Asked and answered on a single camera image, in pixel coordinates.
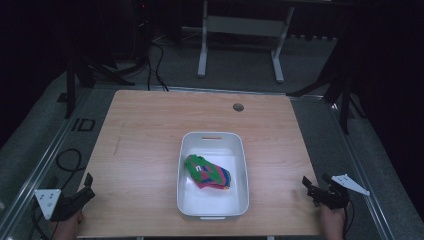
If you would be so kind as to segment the metal floor rail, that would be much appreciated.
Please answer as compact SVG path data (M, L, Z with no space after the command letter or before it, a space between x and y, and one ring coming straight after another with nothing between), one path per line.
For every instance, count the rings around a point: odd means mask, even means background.
M70 132L76 115L91 95L77 91L76 105L69 118L66 106L45 94L27 119L0 149L0 240L15 231L51 161Z
M290 100L319 186L325 185L323 173L348 174L370 192L369 196L350 192L355 217L347 239L359 240L363 233L369 233L370 237L365 240L395 240L376 190L366 175L363 158L354 145L354 131L350 129L346 134L339 123L342 107L338 103L326 103L316 95L290 97Z

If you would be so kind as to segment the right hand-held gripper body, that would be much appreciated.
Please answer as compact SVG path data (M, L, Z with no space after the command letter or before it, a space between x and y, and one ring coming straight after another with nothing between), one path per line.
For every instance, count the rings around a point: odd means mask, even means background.
M347 174L330 176L334 185L328 184L328 189L324 190L313 185L312 189L307 189L307 195L312 198L315 206L324 204L330 209L346 208L350 202L349 190L369 196L370 192L350 178Z

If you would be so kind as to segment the white metal desk frame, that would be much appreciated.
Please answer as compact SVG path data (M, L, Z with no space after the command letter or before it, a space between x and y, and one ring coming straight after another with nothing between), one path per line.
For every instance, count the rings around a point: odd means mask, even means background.
M276 82L283 83L285 78L280 63L280 55L294 10L294 7L288 8L284 21L216 16L208 13L208 0L203 0L202 42L197 75L199 77L204 77L206 75L208 57L207 36L209 32L275 37L278 39L278 45L270 52L270 55Z

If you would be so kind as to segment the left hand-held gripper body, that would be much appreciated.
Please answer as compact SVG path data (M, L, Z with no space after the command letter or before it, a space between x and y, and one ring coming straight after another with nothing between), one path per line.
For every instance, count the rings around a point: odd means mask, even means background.
M71 197L65 197L60 189L38 189L35 197L46 220L65 221L85 206L81 196L87 188L90 187L84 187Z

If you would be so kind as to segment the person's right hand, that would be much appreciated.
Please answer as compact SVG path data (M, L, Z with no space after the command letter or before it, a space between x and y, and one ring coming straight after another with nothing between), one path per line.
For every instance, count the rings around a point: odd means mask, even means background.
M344 209L330 209L324 204L320 205L320 223L326 240L345 240L346 219Z

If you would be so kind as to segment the white plastic bin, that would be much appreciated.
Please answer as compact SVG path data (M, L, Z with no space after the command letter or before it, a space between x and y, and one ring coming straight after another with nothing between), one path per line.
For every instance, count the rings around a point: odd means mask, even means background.
M200 189L184 166L189 155L203 156L231 174L227 190ZM177 178L177 206L186 216L201 220L238 217L249 208L249 184L241 138L229 132L189 132L181 143Z

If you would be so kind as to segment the black metal stand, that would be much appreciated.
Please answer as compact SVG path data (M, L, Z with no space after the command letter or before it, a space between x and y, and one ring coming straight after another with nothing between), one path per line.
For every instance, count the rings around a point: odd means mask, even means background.
M336 47L330 54L318 79L300 90L287 93L287 96L301 97L328 84L329 87L323 99L326 103L334 104L339 97L342 97L339 124L343 132L348 134L349 105L359 59L360 53L358 50Z
M95 79L93 77L94 72L98 72L104 75L107 79L110 79L120 85L134 86L134 83L125 80L117 72L108 70L103 65L96 63L86 56L73 56L68 61L66 71L66 119L71 117L73 111L76 108L75 78L78 78L84 87L91 88L95 85Z

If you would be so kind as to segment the green striped cloth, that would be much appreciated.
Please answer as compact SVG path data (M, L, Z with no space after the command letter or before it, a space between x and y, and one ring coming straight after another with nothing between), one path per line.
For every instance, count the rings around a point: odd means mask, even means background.
M189 155L184 166L194 183L200 188L211 187L227 190L231 185L231 174L225 168L213 164L203 156Z

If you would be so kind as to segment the person's left hand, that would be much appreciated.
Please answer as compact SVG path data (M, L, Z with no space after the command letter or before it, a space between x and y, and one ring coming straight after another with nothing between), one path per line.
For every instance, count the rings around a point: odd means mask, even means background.
M79 210L65 221L50 221L51 240L77 240L79 225L83 220L83 212Z

